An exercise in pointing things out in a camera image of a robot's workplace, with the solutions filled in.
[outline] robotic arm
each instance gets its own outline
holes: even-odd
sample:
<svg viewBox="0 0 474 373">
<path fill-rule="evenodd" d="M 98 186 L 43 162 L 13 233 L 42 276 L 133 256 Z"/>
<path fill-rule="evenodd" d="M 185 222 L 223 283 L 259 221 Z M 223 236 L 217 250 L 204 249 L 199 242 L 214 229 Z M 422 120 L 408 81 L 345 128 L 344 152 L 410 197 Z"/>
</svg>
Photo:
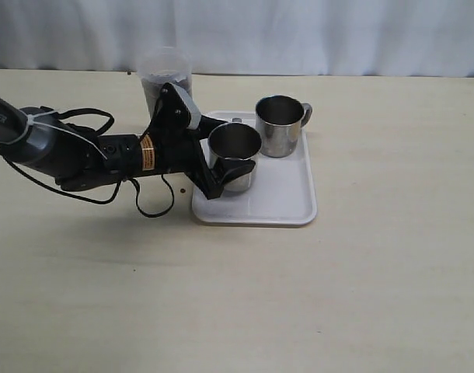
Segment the robotic arm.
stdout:
<svg viewBox="0 0 474 373">
<path fill-rule="evenodd" d="M 62 121 L 90 113 L 107 115 L 110 120 L 97 131 Z M 215 199 L 226 183 L 255 166 L 254 161 L 222 159 L 212 169 L 208 167 L 200 140 L 223 123 L 201 115 L 186 91 L 171 83 L 162 87 L 155 113 L 141 136 L 104 134 L 113 118 L 100 110 L 63 114 L 44 106 L 18 110 L 0 99 L 0 155 L 10 165 L 54 178 L 67 193 L 184 173 L 207 199 Z"/>
</svg>

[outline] metal cup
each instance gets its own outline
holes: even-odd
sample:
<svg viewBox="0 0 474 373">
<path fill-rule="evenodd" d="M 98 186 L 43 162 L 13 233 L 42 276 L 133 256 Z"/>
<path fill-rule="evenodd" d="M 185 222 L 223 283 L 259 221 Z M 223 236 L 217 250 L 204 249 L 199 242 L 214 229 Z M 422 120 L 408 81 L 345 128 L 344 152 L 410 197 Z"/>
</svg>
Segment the metal cup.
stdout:
<svg viewBox="0 0 474 373">
<path fill-rule="evenodd" d="M 258 157 L 262 145 L 260 134 L 246 124 L 232 121 L 216 127 L 209 134 L 207 144 L 210 150 L 210 168 L 213 168 L 218 159 L 250 159 L 256 163 L 253 171 L 227 183 L 224 187 L 225 190 L 230 192 L 241 193 L 248 190 L 253 185 L 258 166 Z"/>
<path fill-rule="evenodd" d="M 289 96 L 261 99 L 256 105 L 256 129 L 263 141 L 261 153 L 273 158 L 292 154 L 312 111 L 309 103 L 300 103 Z"/>
</svg>

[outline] white tray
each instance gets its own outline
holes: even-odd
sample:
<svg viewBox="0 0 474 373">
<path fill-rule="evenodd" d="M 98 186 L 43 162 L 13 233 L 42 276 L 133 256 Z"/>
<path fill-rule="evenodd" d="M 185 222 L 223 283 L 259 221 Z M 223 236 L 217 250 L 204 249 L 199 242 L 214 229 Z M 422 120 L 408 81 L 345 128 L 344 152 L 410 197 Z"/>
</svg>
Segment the white tray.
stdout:
<svg viewBox="0 0 474 373">
<path fill-rule="evenodd" d="M 230 121 L 238 117 L 254 127 L 255 114 L 235 111 L 213 111 L 205 114 Z M 286 158 L 260 155 L 256 178 L 249 190 L 241 194 L 224 192 L 220 198 L 207 200 L 196 186 L 192 211 L 202 222 L 232 225 L 306 225 L 316 217 L 315 186 L 309 163 L 306 129 L 301 131 L 298 146 Z M 206 159 L 207 140 L 201 142 Z"/>
</svg>

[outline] table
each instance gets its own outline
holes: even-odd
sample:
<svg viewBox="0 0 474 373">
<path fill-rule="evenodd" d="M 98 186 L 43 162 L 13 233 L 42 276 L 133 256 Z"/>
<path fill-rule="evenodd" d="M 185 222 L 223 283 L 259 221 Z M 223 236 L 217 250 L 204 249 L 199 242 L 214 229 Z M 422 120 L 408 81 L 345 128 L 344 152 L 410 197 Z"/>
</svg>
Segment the table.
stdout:
<svg viewBox="0 0 474 373">
<path fill-rule="evenodd" d="M 97 207 L 0 159 L 0 371 L 474 371 L 474 78 L 193 84 L 204 113 L 274 93 L 313 105 L 317 219 L 200 225 L 178 175 L 174 209 L 146 219 L 129 184 Z M 0 97 L 100 108 L 113 133 L 148 122 L 126 73 L 0 71 Z M 168 204 L 159 178 L 142 186 L 146 209 Z"/>
</svg>

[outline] white backdrop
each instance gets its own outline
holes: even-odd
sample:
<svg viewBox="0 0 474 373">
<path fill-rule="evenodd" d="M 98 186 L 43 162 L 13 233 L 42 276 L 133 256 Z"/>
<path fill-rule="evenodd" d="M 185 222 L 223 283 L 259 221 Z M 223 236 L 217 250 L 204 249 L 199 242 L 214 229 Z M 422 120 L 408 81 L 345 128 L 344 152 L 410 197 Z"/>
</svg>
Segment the white backdrop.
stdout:
<svg viewBox="0 0 474 373">
<path fill-rule="evenodd" d="M 0 68 L 474 76 L 474 0 L 0 0 Z"/>
</svg>

